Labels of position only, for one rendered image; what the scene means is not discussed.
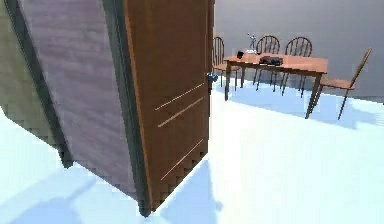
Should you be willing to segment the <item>brown wooden room door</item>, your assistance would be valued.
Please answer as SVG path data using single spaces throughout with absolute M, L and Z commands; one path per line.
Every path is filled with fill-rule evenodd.
M 149 208 L 208 152 L 213 0 L 124 0 Z

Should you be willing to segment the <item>brown wooden spindle-back chair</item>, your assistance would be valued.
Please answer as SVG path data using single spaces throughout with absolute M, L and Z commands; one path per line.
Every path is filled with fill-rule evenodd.
M 221 37 L 216 36 L 213 38 L 213 49 L 212 49 L 212 71 L 220 73 L 220 86 L 224 85 L 223 79 L 230 79 L 230 76 L 226 75 L 227 63 L 224 60 L 224 41 Z
M 285 54 L 292 56 L 302 56 L 302 57 L 310 57 L 313 52 L 313 44 L 310 39 L 303 36 L 298 36 L 290 40 L 285 47 Z M 298 91 L 300 91 L 300 97 L 303 97 L 304 86 L 306 81 L 306 76 L 299 75 L 299 87 Z M 282 89 L 282 96 L 285 93 L 285 88 L 287 86 L 289 74 L 284 73 L 282 77 L 282 81 L 280 83 L 280 89 Z
M 278 54 L 280 51 L 280 41 L 276 36 L 265 35 L 257 42 L 255 50 L 258 53 Z M 256 89 L 259 89 L 261 75 L 262 75 L 262 70 L 256 69 L 255 75 L 253 78 L 253 83 L 256 85 Z
M 364 56 L 363 56 L 362 60 L 360 61 L 359 65 L 357 66 L 356 71 L 354 72 L 351 80 L 344 80 L 344 79 L 338 79 L 338 78 L 329 77 L 329 76 L 323 76 L 320 80 L 320 84 L 319 84 L 319 87 L 317 89 L 314 103 L 311 107 L 311 111 L 313 111 L 313 109 L 317 106 L 319 98 L 321 96 L 321 93 L 323 92 L 323 89 L 325 87 L 333 88 L 333 89 L 341 89 L 341 90 L 345 91 L 344 96 L 343 96 L 343 101 L 342 101 L 342 104 L 341 104 L 341 107 L 339 110 L 339 114 L 338 114 L 338 118 L 341 118 L 348 94 L 350 91 L 353 91 L 356 88 L 356 81 L 357 81 L 362 69 L 364 68 L 371 52 L 372 52 L 372 48 L 369 47 L 366 50 L 366 52 L 364 53 Z

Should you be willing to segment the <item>silver statuette on white base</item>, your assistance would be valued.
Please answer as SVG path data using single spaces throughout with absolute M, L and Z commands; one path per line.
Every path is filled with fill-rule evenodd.
M 257 53 L 257 37 L 255 34 L 247 34 L 248 38 L 250 39 L 250 44 L 248 49 L 246 50 L 247 53 Z

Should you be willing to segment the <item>flat black box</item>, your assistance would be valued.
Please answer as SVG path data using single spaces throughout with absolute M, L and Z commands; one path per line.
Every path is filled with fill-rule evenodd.
M 259 63 L 273 65 L 273 66 L 280 66 L 283 64 L 283 59 L 280 57 L 263 56 L 260 58 Z

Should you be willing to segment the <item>brown wooden dining table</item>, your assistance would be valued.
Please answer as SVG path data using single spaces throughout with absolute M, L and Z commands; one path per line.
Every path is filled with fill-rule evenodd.
M 265 56 L 279 57 L 282 59 L 283 63 L 279 66 L 261 64 L 260 60 L 262 57 Z M 260 55 L 245 53 L 241 59 L 239 59 L 236 55 L 233 55 L 225 58 L 225 61 L 227 62 L 224 85 L 225 100 L 228 100 L 230 74 L 232 66 L 240 67 L 242 69 L 243 76 L 246 68 L 254 68 L 289 74 L 298 74 L 307 77 L 314 77 L 315 81 L 313 84 L 311 97 L 305 115 L 306 119 L 309 118 L 312 108 L 314 107 L 314 101 L 318 87 L 320 85 L 321 78 L 324 74 L 328 73 L 328 60 L 325 58 L 302 57 L 272 53 L 262 53 Z

